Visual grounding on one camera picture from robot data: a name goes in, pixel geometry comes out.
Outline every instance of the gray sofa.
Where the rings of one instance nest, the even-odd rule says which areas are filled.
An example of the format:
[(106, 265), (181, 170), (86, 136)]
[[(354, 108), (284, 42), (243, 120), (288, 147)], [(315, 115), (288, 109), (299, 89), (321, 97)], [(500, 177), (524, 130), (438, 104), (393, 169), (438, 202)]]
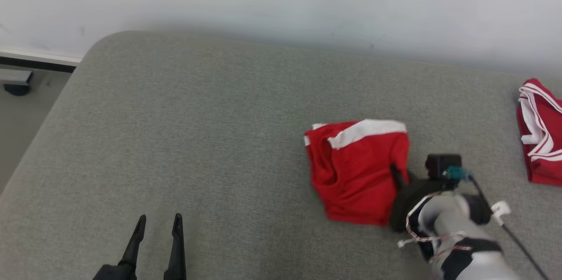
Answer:
[[(88, 52), (0, 196), (0, 279), (90, 280), (141, 214), (139, 279), (167, 268), (174, 214), (190, 279), (425, 279), (390, 228), (327, 220), (309, 180), (314, 122), (405, 122), (410, 169), (458, 152), (553, 278), (562, 190), (526, 180), (515, 110), (526, 76), (158, 32)], [(562, 96), (562, 82), (542, 81)], [(464, 186), (465, 191), (472, 191)], [(491, 223), (508, 264), (538, 274)]]

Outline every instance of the white trim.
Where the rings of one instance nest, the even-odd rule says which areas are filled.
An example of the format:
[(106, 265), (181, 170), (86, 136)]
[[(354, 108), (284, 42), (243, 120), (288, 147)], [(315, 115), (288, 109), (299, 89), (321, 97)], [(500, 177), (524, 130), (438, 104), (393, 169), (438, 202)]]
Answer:
[(325, 123), (315, 123), (315, 124), (313, 124), (313, 130), (319, 129), (322, 126), (327, 126), (327, 124), (325, 124)]
[(521, 103), (521, 110), (523, 115), (523, 120), (531, 132), (530, 135), (522, 136), (521, 141), (523, 144), (536, 144), (534, 149), (532, 149), (527, 156), (530, 156), (530, 160), (533, 162), (537, 159), (549, 160), (549, 161), (560, 161), (562, 160), (562, 150), (552, 151), (554, 147), (554, 141), (548, 132), (548, 128), (544, 124), (544, 121), (538, 113), (537, 104), (534, 95), (543, 97), (549, 104), (562, 113), (562, 107), (554, 100), (550, 95), (548, 95), (544, 90), (532, 83), (524, 84), (519, 91), (521, 96), (519, 102)]
[(556, 100), (554, 100), (549, 94), (544, 92), (544, 90), (542, 90), (539, 86), (537, 86), (535, 84), (527, 83), (527, 84), (523, 85), (522, 89), (523, 88), (529, 89), (529, 90), (539, 94), (546, 101), (548, 101), (550, 103), (550, 105), (553, 106), (553, 108), (555, 108), (558, 112), (562, 113), (562, 107), (558, 104), (558, 102), (556, 102)]
[(9, 50), (6, 48), (0, 48), (0, 56), (68, 66), (78, 66), (78, 64), (82, 62), (82, 58), (28, 52), (24, 50)]
[(332, 148), (339, 150), (351, 143), (362, 140), (366, 136), (381, 135), (388, 133), (405, 133), (406, 124), (395, 120), (371, 120), (359, 121), (353, 126), (339, 132), (335, 137), (328, 138)]

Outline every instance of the white cable tie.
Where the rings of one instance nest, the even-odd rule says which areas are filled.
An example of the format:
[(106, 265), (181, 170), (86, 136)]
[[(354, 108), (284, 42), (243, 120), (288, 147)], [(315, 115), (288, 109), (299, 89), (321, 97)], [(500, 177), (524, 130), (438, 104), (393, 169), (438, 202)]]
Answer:
[(416, 240), (414, 240), (414, 238), (409, 238), (407, 240), (398, 241), (397, 245), (398, 245), (399, 248), (403, 248), (406, 244), (415, 243), (415, 242), (416, 242)]
[(500, 225), (503, 226), (504, 221), (500, 218), (500, 216), (504, 214), (510, 214), (512, 212), (511, 208), (505, 201), (496, 202), (494, 205), (490, 207), (492, 212), (494, 213), (492, 216), (494, 220)]

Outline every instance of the wire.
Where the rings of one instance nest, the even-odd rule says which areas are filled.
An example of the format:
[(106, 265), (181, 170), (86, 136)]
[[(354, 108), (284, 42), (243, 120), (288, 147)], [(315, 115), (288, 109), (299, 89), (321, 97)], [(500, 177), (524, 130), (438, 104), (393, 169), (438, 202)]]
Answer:
[[(472, 183), (474, 184), (476, 190), (478, 190), (478, 194), (480, 194), (480, 198), (482, 198), (482, 201), (484, 201), (484, 203), (486, 204), (486, 206), (488, 208), (490, 208), (490, 204), (488, 203), (488, 200), (486, 200), (486, 197), (484, 196), (484, 192), (482, 192), (482, 189), (480, 188), (480, 185), (478, 184), (478, 182), (476, 182), (476, 179), (474, 179), (474, 176), (470, 173), (468, 175), (468, 179), (470, 181), (472, 181)], [(530, 261), (530, 263), (534, 266), (534, 268), (537, 270), (537, 272), (540, 274), (540, 276), (544, 279), (544, 280), (548, 280), (548, 276), (546, 276), (546, 274), (544, 273), (544, 271), (542, 270), (542, 268), (540, 268), (540, 266), (537, 264), (537, 262), (534, 260), (534, 258), (531, 256), (531, 254), (527, 251), (527, 249), (525, 248), (525, 246), (521, 243), (521, 241), (513, 234), (513, 232), (508, 228), (508, 226), (506, 224), (502, 224), (501, 227), (505, 230), (505, 232), (512, 238), (512, 240), (517, 244), (517, 246), (519, 246), (519, 248), (521, 248), (521, 251), (525, 254), (525, 256), (528, 258), (528, 260)]]
[(527, 256), (527, 258), (530, 260), (530, 263), (533, 264), (534, 268), (537, 270), (537, 272), (540, 274), (540, 276), (544, 280), (548, 280), (548, 277), (546, 276), (544, 271), (540, 268), (540, 266), (537, 264), (537, 262), (533, 259), (533, 257), (530, 255), (530, 253), (525, 248), (525, 246), (523, 246), (521, 241), (513, 234), (513, 232), (505, 224), (502, 225), (501, 227), (505, 230), (505, 232), (507, 232), (507, 234), (509, 234), (509, 236), (512, 237), (513, 241), (517, 244), (517, 246), (519, 246), (519, 248), (521, 248), (522, 252), (525, 254), (525, 256)]

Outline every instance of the red shorts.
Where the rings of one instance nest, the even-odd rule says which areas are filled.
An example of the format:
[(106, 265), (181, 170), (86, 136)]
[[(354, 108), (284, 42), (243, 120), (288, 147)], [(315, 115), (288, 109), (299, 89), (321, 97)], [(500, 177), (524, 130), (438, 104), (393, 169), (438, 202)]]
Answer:
[(562, 100), (535, 78), (519, 91), (517, 122), (528, 179), (562, 186)]
[(312, 183), (330, 219), (388, 224), (396, 188), (391, 164), (409, 182), (405, 124), (362, 120), (315, 124), (305, 133)]

